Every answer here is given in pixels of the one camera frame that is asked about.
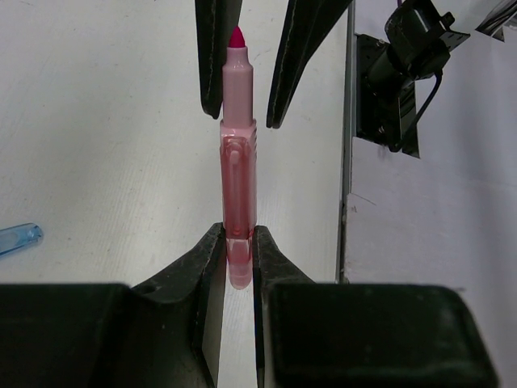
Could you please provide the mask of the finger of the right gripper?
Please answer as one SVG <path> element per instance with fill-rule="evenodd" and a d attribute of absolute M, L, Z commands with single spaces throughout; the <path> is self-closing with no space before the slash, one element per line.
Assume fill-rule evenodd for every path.
<path fill-rule="evenodd" d="M 352 0 L 290 0 L 271 81 L 266 126 L 279 129 L 310 58 Z"/>
<path fill-rule="evenodd" d="M 200 102 L 204 113 L 214 120 L 221 111 L 226 48 L 241 9 L 242 0 L 195 0 Z"/>

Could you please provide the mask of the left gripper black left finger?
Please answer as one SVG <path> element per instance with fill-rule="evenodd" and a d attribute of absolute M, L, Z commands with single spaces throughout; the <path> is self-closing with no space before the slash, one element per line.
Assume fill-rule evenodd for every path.
<path fill-rule="evenodd" d="M 133 287 L 2 285 L 2 386 L 216 386 L 225 269 L 217 223 Z"/>

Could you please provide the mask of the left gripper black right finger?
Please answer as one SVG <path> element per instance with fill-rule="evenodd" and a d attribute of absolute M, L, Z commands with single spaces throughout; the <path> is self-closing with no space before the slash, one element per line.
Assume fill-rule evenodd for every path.
<path fill-rule="evenodd" d="M 254 230 L 260 387 L 496 387 L 469 308 L 438 285 L 317 283 Z"/>

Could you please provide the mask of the pink transparent highlighter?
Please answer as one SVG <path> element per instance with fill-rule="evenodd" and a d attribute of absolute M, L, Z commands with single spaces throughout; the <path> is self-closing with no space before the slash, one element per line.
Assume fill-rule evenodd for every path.
<path fill-rule="evenodd" d="M 223 225 L 229 281 L 244 289 L 252 278 L 252 236 L 257 221 L 257 125 L 254 68 L 242 30 L 235 27 L 222 68 L 220 161 Z"/>

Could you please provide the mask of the blue transparent highlighter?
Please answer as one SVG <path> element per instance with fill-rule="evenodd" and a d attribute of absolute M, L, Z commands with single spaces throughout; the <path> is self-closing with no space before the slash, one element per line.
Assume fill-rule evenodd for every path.
<path fill-rule="evenodd" d="M 0 230 L 0 256 L 9 255 L 38 244 L 43 230 L 34 223 L 26 223 Z"/>

